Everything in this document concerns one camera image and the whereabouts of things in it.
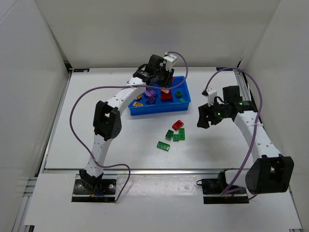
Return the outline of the green lego brick bottom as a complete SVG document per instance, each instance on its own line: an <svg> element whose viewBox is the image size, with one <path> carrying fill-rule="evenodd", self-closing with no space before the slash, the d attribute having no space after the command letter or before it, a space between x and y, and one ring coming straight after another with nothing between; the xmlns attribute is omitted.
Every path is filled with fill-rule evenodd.
<svg viewBox="0 0 309 232"><path fill-rule="evenodd" d="M159 142L157 143L157 146L156 146L156 147L159 148L159 149L165 150L165 151L169 151L169 149L170 149L170 145L167 144L167 143L164 143L164 142L162 142L162 141L159 141Z"/></svg>

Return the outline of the green lego brick small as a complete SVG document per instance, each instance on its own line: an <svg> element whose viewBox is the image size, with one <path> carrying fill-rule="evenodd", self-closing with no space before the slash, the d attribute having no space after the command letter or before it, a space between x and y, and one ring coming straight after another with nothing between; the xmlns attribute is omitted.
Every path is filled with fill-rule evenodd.
<svg viewBox="0 0 309 232"><path fill-rule="evenodd" d="M180 140L179 134L173 134L173 141L178 142Z"/></svg>

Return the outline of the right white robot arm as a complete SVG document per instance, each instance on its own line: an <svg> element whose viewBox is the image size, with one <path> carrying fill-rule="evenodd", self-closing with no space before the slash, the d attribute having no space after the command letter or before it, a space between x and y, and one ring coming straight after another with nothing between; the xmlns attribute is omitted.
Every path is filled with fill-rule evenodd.
<svg viewBox="0 0 309 232"><path fill-rule="evenodd" d="M294 161L286 157L274 146L264 127L259 123L258 109L252 101L245 101L239 86L223 88L223 97L216 90L207 88L202 92L207 103L198 108L199 128L209 128L223 119L232 119L241 131L248 147L253 165L247 171L243 167L235 171L224 170L219 178L222 193L232 189L247 189L250 194L281 193L288 190Z"/></svg>

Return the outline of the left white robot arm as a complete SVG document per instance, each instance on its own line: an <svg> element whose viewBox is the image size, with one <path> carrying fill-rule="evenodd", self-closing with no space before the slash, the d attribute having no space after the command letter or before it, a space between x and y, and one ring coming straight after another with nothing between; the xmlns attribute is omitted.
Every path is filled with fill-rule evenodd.
<svg viewBox="0 0 309 232"><path fill-rule="evenodd" d="M157 84L160 87L169 87L176 59L172 54L164 57L151 55L148 63L141 65L133 73L125 88L105 102L98 101L93 120L95 136L91 155L86 167L80 170L83 186L88 191L96 193L101 189L104 169L102 166L111 142L121 131L121 114L125 108L143 93L147 86Z"/></svg>

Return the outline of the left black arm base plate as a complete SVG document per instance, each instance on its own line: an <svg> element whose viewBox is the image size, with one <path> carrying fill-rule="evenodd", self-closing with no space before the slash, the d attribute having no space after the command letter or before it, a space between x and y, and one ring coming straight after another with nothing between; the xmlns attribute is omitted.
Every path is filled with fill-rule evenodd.
<svg viewBox="0 0 309 232"><path fill-rule="evenodd" d="M75 203L113 203L117 187L116 175L103 175L101 182L92 189L77 175L72 190L71 202Z"/></svg>

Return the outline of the purple lego brick studs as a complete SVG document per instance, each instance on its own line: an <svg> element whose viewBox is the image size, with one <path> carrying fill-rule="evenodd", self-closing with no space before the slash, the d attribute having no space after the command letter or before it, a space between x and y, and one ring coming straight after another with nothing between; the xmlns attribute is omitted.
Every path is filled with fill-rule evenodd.
<svg viewBox="0 0 309 232"><path fill-rule="evenodd" d="M156 104L156 97L149 97L149 98L146 100L146 104L147 104L147 105L154 105L154 104Z"/></svg>

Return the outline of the red half-round lego brick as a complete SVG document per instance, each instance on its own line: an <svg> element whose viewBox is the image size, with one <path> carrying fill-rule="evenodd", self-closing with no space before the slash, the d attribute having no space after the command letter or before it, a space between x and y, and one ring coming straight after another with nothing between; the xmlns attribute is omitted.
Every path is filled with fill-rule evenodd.
<svg viewBox="0 0 309 232"><path fill-rule="evenodd" d="M161 101L170 101L170 100L172 100L172 94L171 93L161 94L160 99L161 99Z"/></svg>

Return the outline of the red small lego brick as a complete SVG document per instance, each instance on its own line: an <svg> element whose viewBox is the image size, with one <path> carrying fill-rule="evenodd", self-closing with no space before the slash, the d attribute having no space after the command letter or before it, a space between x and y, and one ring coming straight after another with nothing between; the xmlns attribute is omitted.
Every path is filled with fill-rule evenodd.
<svg viewBox="0 0 309 232"><path fill-rule="evenodd" d="M172 128L177 131L179 128L181 128L184 125L184 123L181 120L177 120L173 125Z"/></svg>

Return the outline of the red oval lego brick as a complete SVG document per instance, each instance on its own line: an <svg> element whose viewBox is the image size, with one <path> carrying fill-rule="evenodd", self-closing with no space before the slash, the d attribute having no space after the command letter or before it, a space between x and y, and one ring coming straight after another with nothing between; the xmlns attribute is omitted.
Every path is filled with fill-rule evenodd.
<svg viewBox="0 0 309 232"><path fill-rule="evenodd" d="M161 92L161 94L169 94L170 90L169 89L162 89L160 92Z"/></svg>

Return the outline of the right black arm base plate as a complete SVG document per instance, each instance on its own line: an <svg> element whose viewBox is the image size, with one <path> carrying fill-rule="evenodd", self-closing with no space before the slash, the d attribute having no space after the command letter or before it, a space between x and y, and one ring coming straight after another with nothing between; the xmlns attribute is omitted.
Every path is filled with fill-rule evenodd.
<svg viewBox="0 0 309 232"><path fill-rule="evenodd" d="M225 186L219 179L200 179L196 181L197 186L202 187L204 204L246 204L249 198L246 189L232 186L229 193L221 195Z"/></svg>

